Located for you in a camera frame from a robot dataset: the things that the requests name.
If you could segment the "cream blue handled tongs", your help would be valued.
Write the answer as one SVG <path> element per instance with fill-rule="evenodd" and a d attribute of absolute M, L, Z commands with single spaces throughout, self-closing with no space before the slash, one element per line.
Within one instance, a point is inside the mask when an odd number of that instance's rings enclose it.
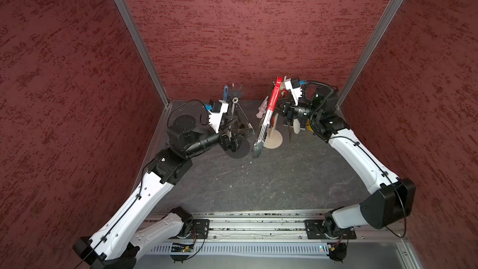
<path fill-rule="evenodd" d="M 223 90 L 223 100 L 227 101 L 229 96 L 229 86 L 225 85 Z"/>

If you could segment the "pink handled tweezers tongs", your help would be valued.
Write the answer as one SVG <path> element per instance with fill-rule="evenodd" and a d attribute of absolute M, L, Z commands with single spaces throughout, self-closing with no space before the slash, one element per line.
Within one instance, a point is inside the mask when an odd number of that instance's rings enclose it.
<path fill-rule="evenodd" d="M 258 119 L 262 119 L 267 111 L 268 107 L 268 97 L 264 99 L 264 101 L 261 103 L 260 107 L 258 108 L 258 113 L 256 114 L 256 117 Z"/>

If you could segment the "dark grey utensil rack stand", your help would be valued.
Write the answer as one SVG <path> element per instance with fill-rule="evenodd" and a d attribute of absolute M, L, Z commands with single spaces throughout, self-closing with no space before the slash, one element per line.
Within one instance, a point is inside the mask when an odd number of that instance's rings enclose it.
<path fill-rule="evenodd" d="M 224 87 L 224 99 L 229 104 L 229 109 L 224 123 L 226 124 L 226 134 L 229 137 L 231 148 L 227 154 L 234 159 L 246 157 L 250 150 L 250 143 L 247 138 L 253 134 L 253 128 L 250 124 L 243 108 L 239 105 L 239 99 L 244 92 L 241 92 L 242 85 L 235 88 L 227 85 Z"/>

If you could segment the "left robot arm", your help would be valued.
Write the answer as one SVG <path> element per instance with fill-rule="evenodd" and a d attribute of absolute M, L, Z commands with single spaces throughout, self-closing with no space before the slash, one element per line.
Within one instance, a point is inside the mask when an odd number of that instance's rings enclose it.
<path fill-rule="evenodd" d="M 254 134 L 244 116 L 211 113 L 201 128 L 191 115 L 177 117 L 167 129 L 169 146 L 143 169 L 143 177 L 116 214 L 92 236 L 81 237 L 73 251 L 92 269 L 132 269 L 157 243 L 192 233 L 193 216 L 174 208 L 159 222 L 139 231 L 156 204 L 192 168 L 192 159 L 219 145 L 224 151 L 248 154 Z"/>

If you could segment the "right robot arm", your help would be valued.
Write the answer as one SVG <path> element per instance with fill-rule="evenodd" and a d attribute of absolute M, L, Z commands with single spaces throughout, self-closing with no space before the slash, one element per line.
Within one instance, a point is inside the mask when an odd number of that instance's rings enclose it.
<path fill-rule="evenodd" d="M 281 99 L 276 111 L 289 123 L 307 123 L 314 135 L 335 149 L 357 173 L 369 196 L 359 204 L 328 212 L 320 230 L 329 239 L 340 239 L 355 226 L 387 228 L 406 221 L 412 212 L 416 186 L 381 163 L 356 137 L 349 124 L 336 112 L 337 89 L 313 80 L 288 78 L 285 90 L 291 98 Z"/>

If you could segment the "long red handled steel tongs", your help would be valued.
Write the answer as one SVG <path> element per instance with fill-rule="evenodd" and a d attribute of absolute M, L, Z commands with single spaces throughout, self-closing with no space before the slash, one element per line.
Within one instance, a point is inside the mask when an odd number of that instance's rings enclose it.
<path fill-rule="evenodd" d="M 278 101 L 278 97 L 280 94 L 280 87 L 282 83 L 283 83 L 283 78 L 278 77 L 272 89 L 271 95 L 269 96 L 268 103 L 266 106 L 266 112 L 264 114 L 264 121 L 261 125 L 260 133 L 258 135 L 256 142 L 254 142 L 253 149 L 251 152 L 251 155 L 254 159 L 259 158 L 263 150 L 265 140 L 266 140 L 266 132 L 270 125 L 271 118 L 273 116 L 273 112 L 275 110 L 276 103 Z"/>

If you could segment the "red looped long steel tongs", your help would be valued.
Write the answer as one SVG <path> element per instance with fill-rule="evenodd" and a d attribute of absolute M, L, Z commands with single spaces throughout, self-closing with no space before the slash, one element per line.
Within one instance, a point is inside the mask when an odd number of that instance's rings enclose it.
<path fill-rule="evenodd" d="M 294 127 L 293 127 L 293 120 L 287 120 L 287 127 L 288 127 L 288 141 L 291 143 L 292 136 L 294 133 Z"/>

